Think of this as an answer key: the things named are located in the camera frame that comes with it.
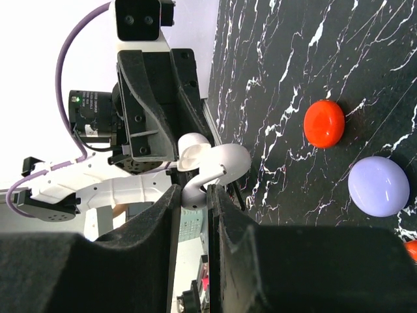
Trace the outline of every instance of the wire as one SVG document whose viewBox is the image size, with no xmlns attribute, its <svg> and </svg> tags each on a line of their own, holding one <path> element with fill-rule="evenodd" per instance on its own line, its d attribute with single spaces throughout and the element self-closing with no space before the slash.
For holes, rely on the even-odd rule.
<svg viewBox="0 0 417 313">
<path fill-rule="evenodd" d="M 74 136 L 77 138 L 77 140 L 79 141 L 79 142 L 81 142 L 81 144 L 82 145 L 84 145 L 86 148 L 88 148 L 88 149 L 90 149 L 90 150 L 93 150 L 93 151 L 96 151 L 96 152 L 111 152 L 111 151 L 116 151 L 116 150 L 119 150 L 120 149 L 120 147 L 108 147 L 108 148 L 94 148 L 94 147 L 91 147 L 91 146 L 89 146 L 89 145 L 87 145 L 87 143 L 81 138 L 81 136 L 79 135 L 79 132 L 78 132 L 78 130 L 76 129 L 76 127 L 77 126 L 75 126 L 74 127 L 74 130 L 73 130 L 73 133 L 74 133 Z"/>
<path fill-rule="evenodd" d="M 61 51 L 59 52 L 58 60 L 57 60 L 57 66 L 55 68 L 55 95 L 57 97 L 57 105 L 59 110 L 59 115 L 61 116 L 61 119 L 65 125 L 65 128 L 67 132 L 70 134 L 71 138 L 73 138 L 75 144 L 77 145 L 78 149 L 81 151 L 81 156 L 76 159 L 77 162 L 83 162 L 87 158 L 87 151 L 85 150 L 82 143 L 77 141 L 76 138 L 72 137 L 71 134 L 71 127 L 70 127 L 70 121 L 68 120 L 68 117 L 66 116 L 65 107 L 64 107 L 64 100 L 63 100 L 63 90 L 62 90 L 62 76 L 63 76 L 63 67 L 64 67 L 64 61 L 66 54 L 68 53 L 68 50 L 71 47 L 72 42 L 77 37 L 80 31 L 84 29 L 85 26 L 87 26 L 91 21 L 93 21 L 97 16 L 101 15 L 102 13 L 105 13 L 109 9 L 110 3 L 106 3 L 104 5 L 99 6 L 98 8 L 94 9 L 86 17 L 84 17 L 78 24 L 75 26 L 75 28 L 71 31 L 71 33 L 68 35 L 66 40 L 64 41 L 64 44 L 61 48 Z M 66 161 L 57 165 L 54 165 L 51 167 L 51 171 L 58 170 L 59 168 L 64 168 L 66 166 L 72 165 L 71 161 Z M 28 181 L 31 181 L 32 179 L 35 179 L 37 177 L 46 175 L 48 173 L 48 170 L 42 170 L 38 171 L 36 173 L 33 173 L 31 175 L 28 175 L 27 177 L 24 177 L 23 179 L 20 179 L 18 182 L 14 183 L 9 190 L 6 193 L 6 203 L 8 207 L 13 210 L 15 213 L 18 213 L 21 216 L 24 217 L 30 217 L 33 218 L 32 215 L 29 215 L 21 210 L 19 210 L 17 207 L 14 206 L 12 201 L 13 192 L 23 183 L 26 183 Z"/>
</svg>

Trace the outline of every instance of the black mount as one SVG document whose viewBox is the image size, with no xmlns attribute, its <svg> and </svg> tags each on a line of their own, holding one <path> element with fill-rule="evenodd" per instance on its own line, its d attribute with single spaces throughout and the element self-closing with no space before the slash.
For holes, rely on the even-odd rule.
<svg viewBox="0 0 417 313">
<path fill-rule="evenodd" d="M 177 142 L 198 132 L 213 142 L 203 114 L 194 53 L 120 51 L 119 86 L 130 153 L 135 161 L 176 161 Z"/>
</svg>

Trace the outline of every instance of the screw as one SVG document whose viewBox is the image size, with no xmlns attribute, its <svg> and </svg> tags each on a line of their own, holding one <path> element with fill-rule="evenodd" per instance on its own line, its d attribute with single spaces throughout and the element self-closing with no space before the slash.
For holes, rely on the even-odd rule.
<svg viewBox="0 0 417 313">
<path fill-rule="evenodd" d="M 154 19 L 152 17 L 150 17 L 150 16 L 146 16 L 145 19 L 144 19 L 144 22 L 147 25 L 152 25 L 153 22 L 154 22 Z"/>
<path fill-rule="evenodd" d="M 139 152 L 140 152 L 141 155 L 145 155 L 148 152 L 148 149 L 146 147 L 141 147 L 139 149 Z"/>
<path fill-rule="evenodd" d="M 127 15 L 127 17 L 124 18 L 124 22 L 128 25 L 133 25 L 135 22 L 135 19 L 131 15 Z"/>
</svg>

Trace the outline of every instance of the label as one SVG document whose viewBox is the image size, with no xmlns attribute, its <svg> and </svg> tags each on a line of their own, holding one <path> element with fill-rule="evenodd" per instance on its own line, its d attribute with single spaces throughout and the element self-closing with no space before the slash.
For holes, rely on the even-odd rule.
<svg viewBox="0 0 417 313">
<path fill-rule="evenodd" d="M 86 137 L 98 137 L 98 130 L 91 128 L 91 125 L 86 124 L 84 126 Z"/>
</svg>

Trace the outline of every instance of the purple cable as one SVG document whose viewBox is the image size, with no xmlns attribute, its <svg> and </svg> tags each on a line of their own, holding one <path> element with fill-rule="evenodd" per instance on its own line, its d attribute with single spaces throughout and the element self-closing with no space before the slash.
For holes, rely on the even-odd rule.
<svg viewBox="0 0 417 313">
<path fill-rule="evenodd" d="M 55 69 L 55 94 L 57 97 L 57 104 L 59 109 L 59 114 L 61 116 L 61 119 L 63 120 L 63 123 L 65 125 L 65 128 L 67 132 L 72 137 L 71 128 L 70 128 L 70 122 L 68 118 L 66 117 L 65 113 L 65 107 L 64 107 L 64 101 L 63 101 L 63 91 L 62 91 L 62 75 L 63 75 L 63 67 L 64 67 L 64 60 L 66 57 L 66 54 L 68 53 L 68 50 L 71 47 L 72 42 L 77 37 L 80 31 L 83 30 L 85 26 L 87 26 L 88 23 L 90 23 L 92 20 L 94 20 L 97 16 L 101 15 L 102 13 L 105 13 L 109 9 L 110 3 L 106 3 L 105 5 L 101 5 L 98 8 L 94 9 L 86 17 L 84 17 L 78 24 L 75 26 L 75 28 L 71 31 L 71 33 L 66 38 L 61 51 L 59 52 L 58 60 L 57 60 L 57 67 Z M 84 146 L 77 141 L 77 139 L 73 138 L 74 142 L 76 143 L 78 149 L 81 151 L 82 155 L 76 159 L 77 162 L 83 162 L 87 158 L 87 151 L 85 150 Z M 51 171 L 58 170 L 59 168 L 64 168 L 66 166 L 71 165 L 71 161 L 66 161 L 57 165 L 54 165 L 51 167 Z M 21 216 L 24 217 L 31 217 L 32 215 L 27 214 L 21 210 L 19 210 L 17 207 L 14 206 L 12 201 L 12 195 L 13 192 L 23 183 L 26 183 L 27 181 L 30 181 L 34 178 L 46 175 L 48 173 L 48 170 L 42 170 L 38 171 L 34 174 L 28 175 L 27 177 L 24 177 L 23 179 L 20 179 L 18 182 L 14 183 L 9 190 L 6 193 L 6 203 L 10 209 L 12 209 L 14 212 L 18 213 Z"/>
</svg>

